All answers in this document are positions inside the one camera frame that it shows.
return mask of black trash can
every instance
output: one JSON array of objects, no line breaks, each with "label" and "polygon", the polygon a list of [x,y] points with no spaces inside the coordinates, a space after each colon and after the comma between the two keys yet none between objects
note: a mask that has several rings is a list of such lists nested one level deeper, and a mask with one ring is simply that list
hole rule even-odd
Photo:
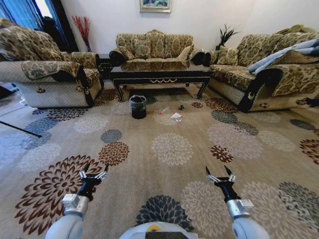
[{"label": "black trash can", "polygon": [[146,116],[146,98],[144,96],[133,95],[130,98],[130,107],[132,117],[135,119],[143,119]]}]

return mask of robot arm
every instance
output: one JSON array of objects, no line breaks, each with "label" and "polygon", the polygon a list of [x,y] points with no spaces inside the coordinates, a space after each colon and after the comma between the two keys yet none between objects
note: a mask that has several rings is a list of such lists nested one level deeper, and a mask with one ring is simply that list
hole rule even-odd
[{"label": "robot arm", "polygon": [[236,175],[224,166],[229,177],[214,177],[210,175],[206,167],[207,179],[219,187],[227,204],[228,212],[234,221],[232,229],[236,239],[269,239],[266,230],[250,218],[249,211],[254,207],[250,200],[242,200],[234,191],[232,186],[235,183]]},{"label": "robot arm", "polygon": [[93,199],[92,191],[107,176],[107,164],[105,170],[98,174],[85,174],[90,164],[79,172],[82,187],[77,194],[66,194],[62,199],[64,205],[64,215],[57,220],[48,230],[45,239],[80,239],[83,230],[83,219],[88,210],[89,202]]}]

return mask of painting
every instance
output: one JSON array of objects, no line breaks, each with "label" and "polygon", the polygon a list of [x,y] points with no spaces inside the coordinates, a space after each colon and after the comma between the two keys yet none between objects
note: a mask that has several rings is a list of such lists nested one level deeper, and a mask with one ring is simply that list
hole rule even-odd
[{"label": "painting", "polygon": [[171,0],[140,0],[140,12],[170,13]]}]

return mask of sofa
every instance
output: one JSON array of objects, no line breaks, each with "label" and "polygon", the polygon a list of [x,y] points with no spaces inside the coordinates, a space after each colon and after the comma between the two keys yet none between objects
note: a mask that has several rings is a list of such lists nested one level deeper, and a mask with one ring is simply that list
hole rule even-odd
[{"label": "sofa", "polygon": [[[136,47],[136,40],[145,44]],[[202,49],[194,49],[193,37],[186,34],[164,34],[152,30],[146,34],[121,33],[116,37],[117,48],[110,52],[112,66],[120,66],[124,62],[178,62],[193,61],[201,64],[204,58]],[[191,46],[187,59],[178,56],[184,48]]]},{"label": "sofa", "polygon": [[91,107],[104,86],[92,52],[60,52],[50,35],[0,18],[0,81],[34,108]]},{"label": "sofa", "polygon": [[222,48],[206,53],[205,64],[213,71],[210,88],[243,112],[297,108],[298,100],[318,97],[319,58],[289,51],[256,75],[247,70],[275,52],[319,37],[310,28],[295,29],[247,35],[237,49]]}]

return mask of carpet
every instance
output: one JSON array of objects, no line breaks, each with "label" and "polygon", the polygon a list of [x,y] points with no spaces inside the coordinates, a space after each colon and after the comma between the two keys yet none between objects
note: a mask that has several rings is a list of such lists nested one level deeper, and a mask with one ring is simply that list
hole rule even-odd
[{"label": "carpet", "polygon": [[[251,214],[272,239],[319,237],[319,110],[244,114],[199,86],[124,89],[113,86],[90,109],[23,107],[14,94],[0,100],[0,231],[6,239],[41,239],[63,215],[61,199],[81,186],[78,172],[110,164],[96,186],[84,239],[117,239],[151,221],[177,223],[200,238],[232,239],[219,188],[205,176],[237,175],[235,191],[255,205]],[[129,95],[147,98],[147,116],[133,119]],[[186,109],[179,111],[184,104]],[[170,116],[179,112],[175,122]]]}]

